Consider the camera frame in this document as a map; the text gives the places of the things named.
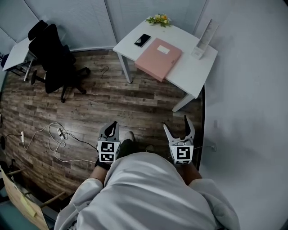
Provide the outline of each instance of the shoe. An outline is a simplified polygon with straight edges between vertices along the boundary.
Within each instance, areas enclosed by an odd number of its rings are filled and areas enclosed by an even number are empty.
[[[124,140],[132,140],[134,142],[135,141],[135,137],[134,137],[133,132],[131,132],[131,131],[126,132]]]
[[[154,146],[149,145],[149,146],[146,147],[145,150],[146,150],[146,152],[153,152],[154,151]]]

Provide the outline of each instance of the flower bouquet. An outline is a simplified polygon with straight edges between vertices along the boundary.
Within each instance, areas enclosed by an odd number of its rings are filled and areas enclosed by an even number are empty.
[[[159,13],[159,14],[156,14],[154,17],[147,18],[146,22],[148,22],[151,26],[159,23],[160,26],[166,27],[166,26],[170,26],[171,20],[167,17],[166,14]]]

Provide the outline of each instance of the white cable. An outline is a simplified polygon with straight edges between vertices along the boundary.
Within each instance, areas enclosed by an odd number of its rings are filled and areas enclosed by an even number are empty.
[[[50,151],[52,151],[52,152],[55,153],[56,159],[58,159],[58,160],[60,160],[60,161],[62,161],[62,162],[87,161],[87,162],[91,162],[91,163],[96,163],[96,162],[94,162],[94,161],[84,160],[84,159],[81,159],[81,160],[66,160],[66,161],[59,159],[59,158],[57,157],[57,150],[58,150],[58,148],[59,148],[60,146],[61,146],[61,147],[65,147],[66,143],[65,143],[65,142],[61,142],[61,141],[59,141],[59,140],[56,140],[56,139],[52,136],[52,134],[50,133],[50,126],[53,125],[53,124],[57,124],[57,125],[58,125],[58,128],[60,128],[60,126],[61,126],[62,129],[65,131],[65,133],[67,133],[66,129],[65,129],[60,123],[58,123],[58,122],[50,123],[49,125],[46,125],[44,128],[42,128],[41,130],[38,130],[38,131],[36,131],[36,132],[34,133],[32,139],[30,140],[29,145],[27,146],[27,148],[25,147],[25,144],[24,144],[24,142],[23,142],[24,149],[27,150],[27,149],[29,148],[29,146],[30,146],[30,144],[31,144],[34,136],[36,135],[36,133],[41,132],[41,131],[43,131],[45,128],[48,127],[48,133],[49,133],[49,135],[51,136],[51,137],[49,137],[49,139],[48,139],[48,147],[49,147]],[[65,135],[63,134],[64,140],[67,140],[67,139],[68,139],[68,134],[66,134],[66,135],[67,135],[67,137],[65,138]],[[55,141],[55,143],[56,143],[56,145],[57,145],[57,147],[56,147],[55,150],[52,150],[52,149],[50,148],[50,139],[52,139],[53,141]]]

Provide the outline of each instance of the white label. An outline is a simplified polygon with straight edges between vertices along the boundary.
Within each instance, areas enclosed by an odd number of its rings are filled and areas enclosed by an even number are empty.
[[[161,51],[164,54],[168,54],[169,51],[170,51],[169,49],[167,49],[167,48],[165,48],[164,46],[161,46],[161,45],[157,48],[157,50]]]

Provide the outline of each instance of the white sleeve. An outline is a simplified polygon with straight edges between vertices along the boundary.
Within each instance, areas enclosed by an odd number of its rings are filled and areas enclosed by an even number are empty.
[[[87,207],[102,189],[103,184],[100,180],[95,178],[85,180],[76,190],[69,205],[58,214],[54,229],[69,228],[77,220],[78,213]]]
[[[240,230],[239,219],[233,207],[211,179],[193,180],[189,187],[208,202],[214,217],[228,230]]]

